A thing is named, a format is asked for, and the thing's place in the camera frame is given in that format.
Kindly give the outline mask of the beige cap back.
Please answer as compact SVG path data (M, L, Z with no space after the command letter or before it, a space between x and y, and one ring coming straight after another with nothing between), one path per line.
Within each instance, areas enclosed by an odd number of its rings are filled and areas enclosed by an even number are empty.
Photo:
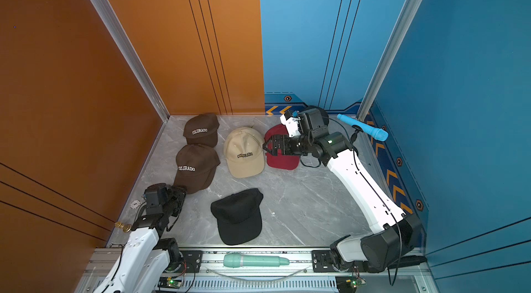
M255 129L240 127L225 140L223 154L229 172L235 178L249 178L260 174L265 167L264 137Z

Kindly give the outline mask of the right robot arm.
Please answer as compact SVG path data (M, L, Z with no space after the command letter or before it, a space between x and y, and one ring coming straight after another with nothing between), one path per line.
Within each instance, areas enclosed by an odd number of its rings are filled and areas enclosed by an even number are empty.
M285 135L266 138L264 151L271 156L308 156L318 159L335 174L362 210L371 234L345 236L330 245L330 257L337 271L365 263L374 272L407 266L416 247L420 218L403 210L372 178L363 166L353 143L356 136L331 133L320 108L287 111L280 117Z

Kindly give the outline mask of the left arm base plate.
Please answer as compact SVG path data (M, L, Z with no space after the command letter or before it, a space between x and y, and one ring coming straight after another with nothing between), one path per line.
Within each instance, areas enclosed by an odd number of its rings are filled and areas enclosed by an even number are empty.
M181 251L180 254L181 258L179 261L175 265L170 264L165 270L165 273L179 275L199 273L203 260L203 252L200 250L185 250Z

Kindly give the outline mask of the black cap front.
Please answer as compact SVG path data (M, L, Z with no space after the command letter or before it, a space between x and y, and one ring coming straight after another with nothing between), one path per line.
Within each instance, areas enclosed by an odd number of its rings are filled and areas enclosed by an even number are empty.
M260 205L264 195L257 188L234 193L211 204L218 234L226 245L241 245L257 238L262 231Z

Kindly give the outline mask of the brown cap back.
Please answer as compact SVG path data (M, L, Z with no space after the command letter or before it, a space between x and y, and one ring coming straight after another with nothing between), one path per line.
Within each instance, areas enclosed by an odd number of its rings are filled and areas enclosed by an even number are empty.
M218 144L218 128L217 115L204 113L187 121L183 136L188 145L205 145L214 148Z

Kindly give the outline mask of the brown cap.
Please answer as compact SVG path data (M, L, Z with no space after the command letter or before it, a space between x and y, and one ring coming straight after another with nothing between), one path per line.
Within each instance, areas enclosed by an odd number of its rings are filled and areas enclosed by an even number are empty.
M214 148L218 144L218 128L217 115L204 113L187 121L183 136L188 145L205 145Z
M174 186L185 189L187 194L207 189L220 163L217 152L210 146L186 145L176 155Z

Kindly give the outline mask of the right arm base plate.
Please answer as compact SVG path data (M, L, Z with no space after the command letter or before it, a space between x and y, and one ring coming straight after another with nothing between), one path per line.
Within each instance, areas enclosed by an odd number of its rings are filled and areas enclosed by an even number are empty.
M312 250L312 267L316 273L325 272L356 272L365 269L364 261L342 261L340 257L330 250Z

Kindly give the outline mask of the black cap back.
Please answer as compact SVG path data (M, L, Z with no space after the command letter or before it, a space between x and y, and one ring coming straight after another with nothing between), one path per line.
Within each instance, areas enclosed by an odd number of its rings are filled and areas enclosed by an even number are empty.
M318 106L307 106L299 112L299 116L306 119L306 124L311 129L329 126L330 119L328 113Z

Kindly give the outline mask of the maroon cap front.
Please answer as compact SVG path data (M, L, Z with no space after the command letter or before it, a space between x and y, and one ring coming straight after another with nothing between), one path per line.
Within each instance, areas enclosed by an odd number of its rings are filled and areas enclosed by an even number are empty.
M273 135L288 135L288 130L283 124L277 124L265 133L265 141L268 141ZM300 163L299 156L284 156L280 150L276 156L273 156L268 152L266 152L265 155L267 165L274 169L291 171L295 170Z

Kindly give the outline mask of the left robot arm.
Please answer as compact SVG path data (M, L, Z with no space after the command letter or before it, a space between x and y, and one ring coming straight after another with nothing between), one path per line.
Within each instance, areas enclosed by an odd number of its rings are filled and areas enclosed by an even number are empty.
M163 272L183 271L184 256L174 238L163 234L175 225L187 190L159 183L143 193L144 203L129 230L120 256L95 292L152 292Z

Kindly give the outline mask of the black cap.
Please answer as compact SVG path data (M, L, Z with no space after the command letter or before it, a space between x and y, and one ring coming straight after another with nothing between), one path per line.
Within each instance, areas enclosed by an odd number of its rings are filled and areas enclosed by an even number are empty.
M328 113L318 106L307 106L299 112L299 116L306 119L306 124L311 129L329 126L330 119Z
M218 234L226 245L241 245L257 238L262 231L260 205L264 195L257 188L234 193L211 204Z

